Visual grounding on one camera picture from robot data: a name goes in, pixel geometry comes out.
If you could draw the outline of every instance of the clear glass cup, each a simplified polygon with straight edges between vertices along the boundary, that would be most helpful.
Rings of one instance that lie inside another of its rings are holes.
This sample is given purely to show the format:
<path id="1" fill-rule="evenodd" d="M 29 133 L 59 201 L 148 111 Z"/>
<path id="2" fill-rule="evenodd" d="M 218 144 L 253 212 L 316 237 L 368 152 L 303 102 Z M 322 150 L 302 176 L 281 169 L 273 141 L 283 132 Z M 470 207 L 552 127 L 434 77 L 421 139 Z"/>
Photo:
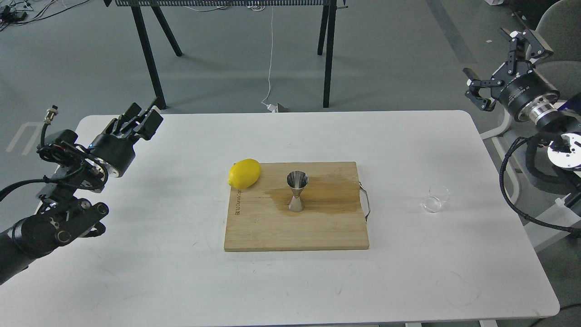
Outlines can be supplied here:
<path id="1" fill-rule="evenodd" d="M 442 210 L 444 203 L 450 199 L 450 190 L 444 185 L 432 185 L 428 190 L 428 196 L 422 201 L 426 211 L 435 213 Z"/>

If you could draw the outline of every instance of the grey floor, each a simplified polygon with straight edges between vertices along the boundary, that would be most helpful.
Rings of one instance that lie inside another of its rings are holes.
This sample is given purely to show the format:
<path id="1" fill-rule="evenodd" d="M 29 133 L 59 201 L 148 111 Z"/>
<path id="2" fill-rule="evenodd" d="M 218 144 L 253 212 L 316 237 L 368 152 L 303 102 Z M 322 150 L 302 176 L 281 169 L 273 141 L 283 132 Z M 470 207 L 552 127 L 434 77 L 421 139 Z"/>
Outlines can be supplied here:
<path id="1" fill-rule="evenodd" d="M 80 2 L 63 1 L 47 13 Z M 8 2 L 2 0 L 0 5 Z M 41 8 L 44 3 L 33 5 Z M 254 12 L 233 7 L 206 13 L 164 8 L 184 52 L 181 58 L 173 54 L 151 10 L 144 8 L 169 106 L 165 113 L 267 114 L 260 102 L 268 91 L 274 14 L 272 91 L 266 103 L 279 102 L 291 112 L 459 109 L 472 116 L 480 132 L 500 123 L 500 110 L 480 112 L 464 97 L 462 68 L 490 76 L 505 60 L 508 45 L 497 28 L 522 29 L 507 7 L 489 6 L 482 0 L 350 0 L 347 4 L 349 8 L 337 14 L 328 109 L 322 108 L 324 57 L 316 55 L 320 8 Z M 32 128 L 6 151 L 20 126 L 42 121 L 50 105 L 59 106 L 60 114 L 50 127 L 57 131 L 74 129 L 88 115 L 120 114 L 132 102 L 147 106 L 153 100 L 131 10 L 114 4 L 106 8 L 98 0 L 42 22 L 6 28 L 0 32 L 0 65 L 2 186 L 54 170 L 34 151 L 24 153 L 27 140 L 34 136 Z M 248 128 L 252 127 L 240 126 L 240 131 Z M 498 167 L 499 159 L 491 157 Z M 32 213 L 38 189 L 22 187 L 2 202 L 0 230 Z M 536 215 L 555 197 L 527 187 L 525 180 L 518 205 Z M 539 253 L 562 306 L 581 302 L 580 249 L 577 240 L 563 239 Z M 571 310 L 539 326 L 579 326 L 580 321 L 581 310 Z M 532 322 L 498 321 L 498 325 Z"/>

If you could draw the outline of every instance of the metal mesh tray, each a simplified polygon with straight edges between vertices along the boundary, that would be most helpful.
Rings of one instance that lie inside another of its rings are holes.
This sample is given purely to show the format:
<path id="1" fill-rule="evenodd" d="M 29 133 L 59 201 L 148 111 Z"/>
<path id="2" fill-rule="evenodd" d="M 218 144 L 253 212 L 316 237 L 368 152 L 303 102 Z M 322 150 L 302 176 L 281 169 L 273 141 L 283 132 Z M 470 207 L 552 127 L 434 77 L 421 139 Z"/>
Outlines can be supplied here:
<path id="1" fill-rule="evenodd" d="M 117 6 L 328 6 L 331 0 L 115 0 Z"/>

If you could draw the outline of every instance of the black table leg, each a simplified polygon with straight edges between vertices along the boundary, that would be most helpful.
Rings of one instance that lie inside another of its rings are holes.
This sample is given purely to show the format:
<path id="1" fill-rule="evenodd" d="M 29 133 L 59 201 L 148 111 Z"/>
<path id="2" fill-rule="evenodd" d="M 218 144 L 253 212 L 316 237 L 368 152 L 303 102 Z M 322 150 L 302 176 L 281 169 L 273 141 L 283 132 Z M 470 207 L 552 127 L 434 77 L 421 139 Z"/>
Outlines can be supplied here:
<path id="1" fill-rule="evenodd" d="M 317 55 L 323 54 L 323 45 L 325 44 L 325 30 L 327 29 L 327 19 L 329 18 L 329 6 L 323 6 L 323 16 L 321 18 L 321 32 L 319 33 L 319 47 Z"/>
<path id="2" fill-rule="evenodd" d="M 337 0 L 331 0 L 329 4 L 329 25 L 327 30 L 327 54 L 325 55 L 325 88 L 323 90 L 323 108 L 329 108 L 329 95 L 331 93 L 331 67 L 333 65 L 333 42 L 335 41 L 335 16 L 337 13 Z"/>
<path id="3" fill-rule="evenodd" d="M 147 68 L 149 70 L 149 77 L 151 77 L 151 83 L 153 84 L 153 90 L 155 91 L 155 96 L 158 97 L 163 103 L 163 108 L 166 108 L 166 99 L 163 96 L 162 84 L 159 81 L 159 76 L 157 75 L 157 69 L 155 68 L 155 61 L 153 60 L 153 53 L 151 52 L 151 45 L 149 44 L 149 39 L 147 37 L 147 31 L 145 30 L 144 18 L 141 15 L 140 7 L 131 7 L 133 12 L 133 19 L 135 20 L 135 26 L 137 27 L 137 33 L 139 34 L 139 40 L 141 41 L 141 48 L 144 51 L 145 62 L 147 63 Z"/>
<path id="4" fill-rule="evenodd" d="M 159 24 L 162 26 L 163 32 L 166 34 L 167 40 L 170 42 L 171 47 L 173 48 L 175 55 L 181 57 L 182 52 L 180 50 L 180 46 L 178 42 L 175 40 L 174 33 L 171 32 L 170 26 L 167 24 L 165 16 L 163 16 L 162 9 L 160 7 L 151 7 L 153 13 L 157 17 Z"/>

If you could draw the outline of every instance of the black metal desk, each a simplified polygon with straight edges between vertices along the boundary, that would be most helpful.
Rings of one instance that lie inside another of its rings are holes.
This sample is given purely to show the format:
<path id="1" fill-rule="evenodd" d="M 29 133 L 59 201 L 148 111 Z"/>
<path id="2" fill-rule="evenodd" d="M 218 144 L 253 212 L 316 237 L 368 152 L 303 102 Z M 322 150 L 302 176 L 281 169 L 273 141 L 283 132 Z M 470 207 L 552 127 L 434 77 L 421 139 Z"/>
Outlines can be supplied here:
<path id="1" fill-rule="evenodd" d="M 109 6 L 112 0 L 105 0 L 105 5 Z M 325 30 L 327 30 L 327 56 L 325 58 L 325 84 L 323 90 L 323 107 L 329 108 L 329 94 L 331 92 L 331 67 L 333 64 L 333 42 L 335 40 L 335 14 L 337 11 L 337 0 L 115 0 L 117 6 L 130 6 L 143 48 L 145 62 L 149 70 L 153 90 L 156 97 L 163 103 L 163 109 L 166 107 L 166 100 L 163 96 L 162 84 L 157 75 L 155 61 L 151 51 L 151 45 L 145 30 L 145 22 L 141 15 L 141 7 L 151 7 L 157 17 L 159 24 L 162 26 L 171 47 L 176 56 L 181 56 L 180 46 L 175 40 L 166 18 L 163 16 L 162 6 L 323 6 L 321 18 L 321 31 L 319 33 L 319 44 L 317 54 L 322 55 L 323 45 L 325 43 Z"/>

